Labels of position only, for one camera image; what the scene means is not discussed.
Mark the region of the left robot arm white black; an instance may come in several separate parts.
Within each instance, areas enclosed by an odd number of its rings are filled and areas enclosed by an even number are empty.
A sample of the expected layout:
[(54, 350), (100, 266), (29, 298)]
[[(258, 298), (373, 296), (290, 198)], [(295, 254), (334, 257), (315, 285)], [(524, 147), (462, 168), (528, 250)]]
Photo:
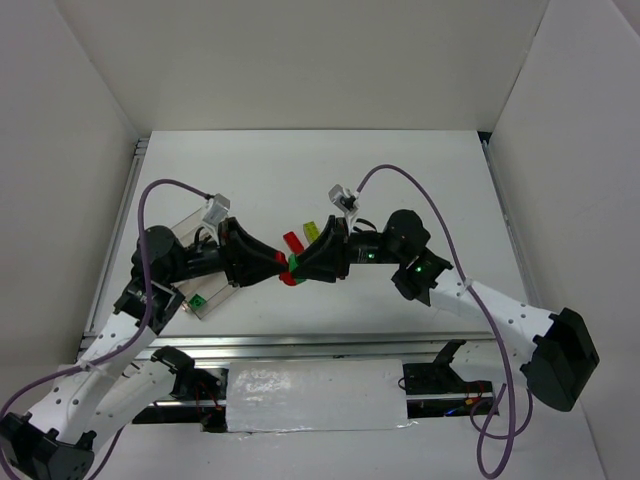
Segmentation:
[(148, 404), (215, 399), (217, 378), (173, 346), (164, 346), (131, 374), (125, 371), (153, 343), (185, 297), (177, 284), (223, 273), (248, 287), (285, 274), (284, 253), (251, 237), (234, 218), (217, 236), (183, 245), (165, 226), (140, 236), (131, 280), (102, 331), (76, 364), (51, 375), (54, 388), (23, 415), (1, 410), (2, 460), (30, 479), (93, 479), (96, 453), (113, 446), (123, 427)]

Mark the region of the green curved lego brick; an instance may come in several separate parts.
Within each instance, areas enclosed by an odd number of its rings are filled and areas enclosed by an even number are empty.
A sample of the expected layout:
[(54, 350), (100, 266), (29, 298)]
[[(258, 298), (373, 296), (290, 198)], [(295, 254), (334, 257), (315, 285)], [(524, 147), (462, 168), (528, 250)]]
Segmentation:
[(305, 278), (297, 276), (297, 269), (299, 267), (298, 256), (292, 253), (288, 257), (289, 273), (287, 274), (287, 282), (290, 286), (297, 286), (306, 281)]

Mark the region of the green hollow lego brick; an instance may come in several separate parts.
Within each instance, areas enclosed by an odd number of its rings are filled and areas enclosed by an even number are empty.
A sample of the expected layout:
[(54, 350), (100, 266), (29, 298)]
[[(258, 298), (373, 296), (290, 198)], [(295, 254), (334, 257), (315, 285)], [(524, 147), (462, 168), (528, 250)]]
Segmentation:
[(207, 300), (204, 299), (199, 294), (195, 294), (189, 301), (188, 305), (192, 311), (197, 311), (201, 307), (203, 307), (207, 303)]

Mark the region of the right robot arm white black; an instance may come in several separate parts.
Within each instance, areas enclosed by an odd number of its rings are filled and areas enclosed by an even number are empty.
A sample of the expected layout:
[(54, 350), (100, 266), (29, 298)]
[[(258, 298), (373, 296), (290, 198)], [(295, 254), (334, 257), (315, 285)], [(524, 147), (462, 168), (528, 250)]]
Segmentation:
[(496, 339), (510, 354), (510, 365), (490, 368), (471, 360), (471, 350), (450, 342), (439, 361), (455, 377), (503, 383), (511, 378), (546, 406), (573, 409), (599, 355), (582, 316), (564, 308), (551, 312), (516, 301), (492, 288), (464, 279), (427, 246), (429, 232), (412, 210), (393, 212), (380, 232), (351, 233), (345, 219), (330, 216), (320, 236), (289, 260), (296, 280), (334, 283), (355, 264), (396, 266), (391, 280), (400, 295), (467, 321), (497, 328)]

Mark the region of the red curved lego brick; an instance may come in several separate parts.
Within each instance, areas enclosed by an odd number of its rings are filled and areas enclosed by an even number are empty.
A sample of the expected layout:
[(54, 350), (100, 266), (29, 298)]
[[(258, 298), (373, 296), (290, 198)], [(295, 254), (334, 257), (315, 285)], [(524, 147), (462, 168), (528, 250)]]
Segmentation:
[(286, 255), (283, 252), (278, 251), (275, 255), (275, 259), (281, 265), (279, 280), (287, 286), (294, 287), (296, 285), (296, 280), (292, 276), (288, 258), (286, 257)]

